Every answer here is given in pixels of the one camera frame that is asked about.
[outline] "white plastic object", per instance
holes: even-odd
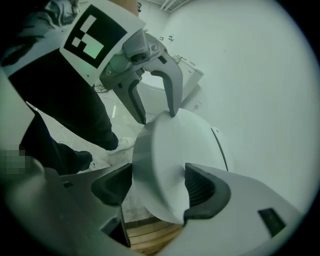
[[[186,163],[227,170],[209,123],[185,109],[179,109],[174,118],[164,111],[142,128],[132,158],[140,199],[163,221],[184,223],[189,208]]]

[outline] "black slot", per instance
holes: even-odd
[[[285,228],[286,224],[273,208],[258,210],[258,213],[272,238]]]

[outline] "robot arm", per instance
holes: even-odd
[[[183,87],[178,64],[163,44],[144,33],[144,25],[112,2],[91,1],[60,47],[62,55],[89,85],[100,78],[140,124],[146,123],[146,112],[137,85],[145,71],[162,77],[172,117],[181,105]]]

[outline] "gray gripper finger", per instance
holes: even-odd
[[[182,101],[183,77],[178,64],[167,52],[144,66],[151,75],[162,77],[169,112],[175,117]]]
[[[130,112],[133,118],[142,125],[146,124],[146,111],[137,91],[140,78],[133,72],[113,88],[114,93]]]

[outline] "white wall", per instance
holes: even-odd
[[[236,172],[305,212],[319,181],[320,71],[281,7],[261,0],[195,0],[173,12],[169,53],[204,72],[196,113],[226,135]]]
[[[146,1],[138,0],[141,4],[139,18],[146,23],[148,33],[159,39],[166,27],[169,19],[169,13],[160,10],[160,5]]]

